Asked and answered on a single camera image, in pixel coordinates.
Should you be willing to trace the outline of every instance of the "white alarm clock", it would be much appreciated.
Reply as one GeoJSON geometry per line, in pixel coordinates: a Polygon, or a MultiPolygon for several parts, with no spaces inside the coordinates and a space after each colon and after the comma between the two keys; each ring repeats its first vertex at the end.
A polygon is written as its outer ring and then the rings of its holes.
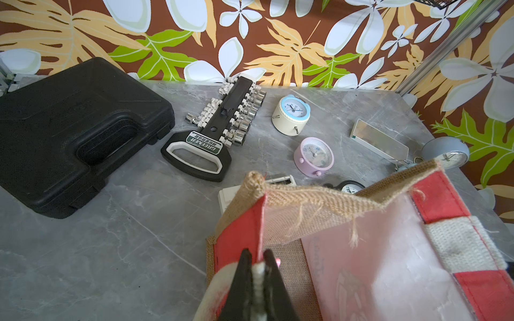
{"type": "Polygon", "coordinates": [[[298,135],[310,117],[310,106],[300,98],[287,95],[283,97],[271,116],[275,128],[288,136],[298,135]]]}

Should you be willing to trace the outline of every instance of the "gray alarm clock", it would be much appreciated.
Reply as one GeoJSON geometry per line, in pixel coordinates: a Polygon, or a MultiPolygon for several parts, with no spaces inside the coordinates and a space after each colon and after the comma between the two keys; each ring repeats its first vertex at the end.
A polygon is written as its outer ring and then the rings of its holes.
{"type": "Polygon", "coordinates": [[[469,148],[459,138],[444,136],[434,138],[423,146],[421,157],[438,160],[444,169],[461,167],[469,160],[469,148]]]}

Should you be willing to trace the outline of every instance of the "white knit strap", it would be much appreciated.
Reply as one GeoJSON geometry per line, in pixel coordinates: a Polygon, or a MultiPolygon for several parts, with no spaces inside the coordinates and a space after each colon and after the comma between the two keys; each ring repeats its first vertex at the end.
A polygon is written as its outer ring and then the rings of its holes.
{"type": "Polygon", "coordinates": [[[505,270],[507,263],[476,216],[426,224],[425,230],[450,273],[505,270]]]}

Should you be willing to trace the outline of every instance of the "black plastic carrying case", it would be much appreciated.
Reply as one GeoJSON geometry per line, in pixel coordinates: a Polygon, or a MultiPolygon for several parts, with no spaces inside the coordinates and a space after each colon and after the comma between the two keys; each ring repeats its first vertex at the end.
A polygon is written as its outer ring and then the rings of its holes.
{"type": "Polygon", "coordinates": [[[171,104],[103,58],[0,97],[0,185],[65,218],[175,125],[171,104]]]}

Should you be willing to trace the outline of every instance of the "green label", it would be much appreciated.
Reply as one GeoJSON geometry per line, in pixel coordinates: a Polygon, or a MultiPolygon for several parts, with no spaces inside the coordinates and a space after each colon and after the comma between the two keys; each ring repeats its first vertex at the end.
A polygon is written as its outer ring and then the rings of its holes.
{"type": "Polygon", "coordinates": [[[186,142],[191,145],[210,152],[211,154],[218,155],[221,152],[223,144],[218,141],[212,140],[207,136],[192,131],[186,138],[186,142]]]}

